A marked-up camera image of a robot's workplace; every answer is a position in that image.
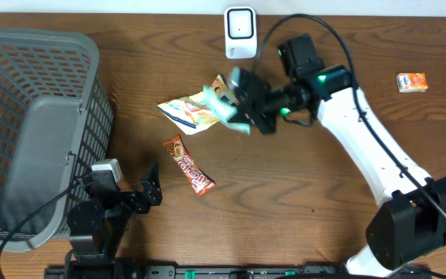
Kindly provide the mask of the light blue wet wipes pack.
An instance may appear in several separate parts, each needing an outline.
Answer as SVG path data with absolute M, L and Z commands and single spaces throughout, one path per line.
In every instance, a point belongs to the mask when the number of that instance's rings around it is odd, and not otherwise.
M 208 86 L 203 87 L 203 94 L 205 105 L 216 115 L 222 125 L 248 136 L 250 135 L 251 128 L 249 124 L 229 122 L 229 119 L 238 111 L 236 107 L 218 99 L 216 94 Z

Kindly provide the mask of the red brown candy bar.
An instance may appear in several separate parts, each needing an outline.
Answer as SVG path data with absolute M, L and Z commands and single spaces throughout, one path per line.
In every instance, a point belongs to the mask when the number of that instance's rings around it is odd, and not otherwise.
M 163 147 L 183 171 L 197 195 L 204 195 L 216 187 L 215 182 L 194 162 L 180 135 L 165 141 Z

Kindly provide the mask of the yellow red snack bag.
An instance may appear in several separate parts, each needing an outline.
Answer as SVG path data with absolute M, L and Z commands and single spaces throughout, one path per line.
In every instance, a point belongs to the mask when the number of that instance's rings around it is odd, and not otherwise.
M 223 102 L 236 106 L 238 101 L 228 89 L 225 77 L 219 74 L 211 84 L 212 91 Z M 186 96 L 156 106 L 186 135 L 202 132 L 218 122 L 217 116 L 205 105 L 204 93 Z

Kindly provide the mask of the orange white small box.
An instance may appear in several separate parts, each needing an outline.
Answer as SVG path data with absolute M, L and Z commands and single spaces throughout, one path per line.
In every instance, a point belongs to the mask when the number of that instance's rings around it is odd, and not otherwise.
M 428 89 L 425 73 L 398 73 L 396 83 L 400 93 L 425 92 Z

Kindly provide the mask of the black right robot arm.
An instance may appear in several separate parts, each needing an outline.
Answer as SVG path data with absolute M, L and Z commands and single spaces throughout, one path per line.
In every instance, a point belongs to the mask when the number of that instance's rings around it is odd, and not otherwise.
M 355 89 L 343 65 L 325 67 L 312 39 L 299 36 L 278 47 L 290 83 L 272 88 L 256 74 L 234 68 L 230 89 L 239 101 L 231 122 L 276 131 L 278 116 L 306 109 L 346 150 L 379 208 L 366 246 L 345 264 L 349 274 L 409 277 L 407 264 L 446 246 L 446 177 L 434 180 L 398 145 Z

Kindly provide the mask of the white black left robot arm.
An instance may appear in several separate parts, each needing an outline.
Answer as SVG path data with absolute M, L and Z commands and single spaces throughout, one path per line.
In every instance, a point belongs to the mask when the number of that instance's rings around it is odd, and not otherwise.
M 118 186 L 122 179 L 116 159 L 99 160 L 79 178 L 89 199 L 67 216 L 72 250 L 66 256 L 65 278 L 144 277 L 138 264 L 119 259 L 116 253 L 129 222 L 163 200 L 159 165 L 141 177 L 140 191 L 122 191 Z

